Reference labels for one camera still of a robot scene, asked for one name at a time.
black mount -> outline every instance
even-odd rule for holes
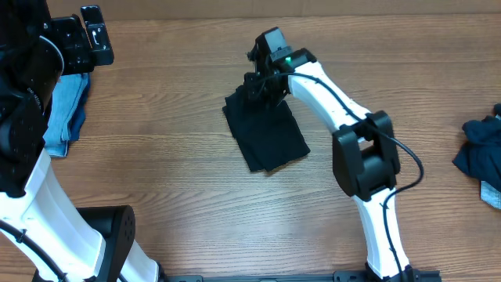
[[[408,268],[404,272],[406,282],[442,282],[438,271],[419,271]],[[167,277],[166,282],[400,282],[397,275],[381,280],[369,270],[336,271],[334,274],[276,275],[266,277],[207,277],[199,275]]]
[[[332,169],[339,186],[349,197],[356,195],[363,201],[370,201],[372,194],[385,187],[394,187],[400,172],[396,145],[372,128],[394,137],[390,117],[379,111],[355,125],[341,126],[332,142]],[[373,145],[360,150],[360,138]]]
[[[278,105],[290,93],[287,77],[270,77],[279,73],[292,73],[302,64],[316,62],[315,56],[307,49],[293,51],[278,27],[259,35],[247,58],[255,65],[255,72],[243,77],[247,98],[269,107]]]

denim fabric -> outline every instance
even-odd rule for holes
[[[45,149],[53,157],[66,157],[71,140],[70,122],[88,84],[88,74],[61,77],[52,92],[49,128],[44,134]]]

black bracket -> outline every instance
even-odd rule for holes
[[[293,73],[300,65],[316,62],[315,56],[307,49],[293,51],[278,27],[259,35],[247,58],[255,65],[255,73],[246,74],[243,83],[247,89],[247,98],[273,107],[290,93],[288,79],[280,76],[262,83],[259,83],[260,80],[278,73]]]
[[[64,57],[63,75],[92,72],[94,66],[108,65],[114,61],[100,7],[81,7],[81,14],[87,33],[75,14],[52,19],[45,31]]]
[[[132,248],[135,217],[130,206],[78,208],[81,217],[106,242],[103,264],[93,282],[116,282]]]
[[[403,272],[406,282],[442,282],[439,271],[419,271],[408,268]],[[370,271],[336,271],[333,275],[333,282],[400,282],[400,274],[392,278],[381,280]]]
[[[349,196],[370,201],[371,195],[384,187],[394,187],[400,172],[396,145],[374,133],[372,128],[393,137],[390,117],[383,111],[368,114],[365,121],[341,126],[333,134],[333,173],[341,189]],[[360,150],[359,139],[373,140]]]

dark blue cloth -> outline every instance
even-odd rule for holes
[[[463,125],[468,138],[453,164],[464,174],[501,191],[501,120],[487,116]]]
[[[87,103],[88,91],[91,88],[91,76],[88,76],[87,86],[83,93],[81,94],[80,101],[78,101],[77,109],[73,113],[73,117],[70,121],[70,141],[78,141],[80,139],[80,129],[85,121],[85,110],[84,105]]]

blue denim cloth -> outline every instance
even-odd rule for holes
[[[53,157],[66,157],[68,154],[71,121],[78,106],[81,105],[82,94],[86,89],[88,90],[88,84],[88,74],[66,75],[61,77],[52,92],[52,112],[44,140],[45,149]],[[80,119],[76,123],[80,125],[80,128],[83,121]]]
[[[84,89],[83,93],[81,94],[77,109],[75,110],[73,117],[71,118],[71,121],[70,121],[70,141],[71,142],[78,141],[80,139],[80,129],[85,121],[84,105],[85,105],[85,103],[87,103],[88,91],[90,90],[90,88],[91,88],[91,77],[89,75],[87,86],[85,86],[85,89]]]
[[[501,192],[486,181],[480,181],[480,198],[494,208],[501,209]]]

